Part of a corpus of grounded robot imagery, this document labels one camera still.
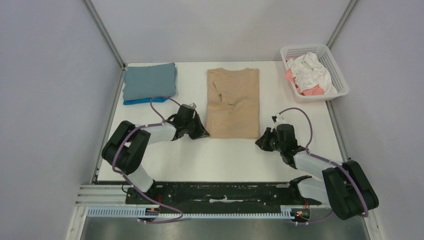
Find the white cloth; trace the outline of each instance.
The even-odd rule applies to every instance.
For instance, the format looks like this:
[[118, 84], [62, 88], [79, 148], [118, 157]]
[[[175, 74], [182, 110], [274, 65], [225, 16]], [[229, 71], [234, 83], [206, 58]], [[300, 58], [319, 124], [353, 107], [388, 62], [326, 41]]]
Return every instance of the white cloth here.
[[324, 95], [337, 94], [329, 71], [318, 61], [315, 53], [308, 52], [295, 60], [290, 58], [287, 65], [301, 93], [319, 85], [324, 90]]

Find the black wire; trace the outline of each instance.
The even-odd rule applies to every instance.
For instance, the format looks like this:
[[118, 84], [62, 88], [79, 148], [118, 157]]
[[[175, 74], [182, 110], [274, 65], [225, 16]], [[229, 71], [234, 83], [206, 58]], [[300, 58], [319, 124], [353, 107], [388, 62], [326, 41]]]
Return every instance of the black wire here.
[[123, 184], [120, 186], [120, 189], [122, 190], [122, 192], [124, 192], [124, 193], [126, 193], [126, 194], [128, 193], [128, 191], [125, 191], [125, 190], [124, 190], [124, 185], [123, 185]]

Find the laundry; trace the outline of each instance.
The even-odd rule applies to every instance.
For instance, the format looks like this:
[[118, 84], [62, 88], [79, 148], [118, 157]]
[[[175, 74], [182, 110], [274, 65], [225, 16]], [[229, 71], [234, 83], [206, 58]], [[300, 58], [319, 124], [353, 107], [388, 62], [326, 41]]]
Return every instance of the laundry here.
[[287, 61], [289, 70], [285, 79], [296, 85], [299, 94], [305, 96], [337, 94], [329, 71], [318, 61], [315, 53], [309, 52]]
[[[123, 72], [123, 104], [149, 103], [156, 96], [172, 97], [177, 93], [175, 63], [154, 66], [130, 66]], [[158, 97], [153, 102], [164, 102]]]
[[215, 139], [258, 139], [259, 69], [207, 71], [206, 130]]

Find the folded shirt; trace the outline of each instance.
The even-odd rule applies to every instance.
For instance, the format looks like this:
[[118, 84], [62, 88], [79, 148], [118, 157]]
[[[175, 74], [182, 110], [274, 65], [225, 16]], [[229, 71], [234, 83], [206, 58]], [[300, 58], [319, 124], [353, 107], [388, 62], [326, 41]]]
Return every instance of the folded shirt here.
[[148, 103], [150, 98], [156, 96], [174, 96], [177, 93], [176, 75], [177, 69], [173, 62], [155, 66], [128, 67], [123, 72], [124, 104]]

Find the white laundry basket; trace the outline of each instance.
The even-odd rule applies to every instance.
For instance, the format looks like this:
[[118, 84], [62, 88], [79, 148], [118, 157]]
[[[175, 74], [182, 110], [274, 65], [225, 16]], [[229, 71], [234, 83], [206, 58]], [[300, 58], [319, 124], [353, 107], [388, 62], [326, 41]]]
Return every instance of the white laundry basket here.
[[329, 71], [331, 76], [332, 85], [337, 90], [337, 94], [327, 95], [313, 95], [303, 96], [298, 93], [294, 82], [284, 80], [291, 85], [293, 90], [293, 97], [297, 103], [317, 102], [317, 101], [329, 101], [339, 96], [344, 96], [349, 93], [349, 87], [346, 84], [345, 78], [340, 71], [339, 66], [336, 63], [330, 49], [324, 44], [307, 44], [307, 45], [296, 45], [286, 46], [281, 48], [281, 57], [284, 64], [284, 70], [286, 73], [289, 70], [287, 60], [291, 58], [298, 58], [307, 53], [315, 53], [318, 57], [319, 62]]

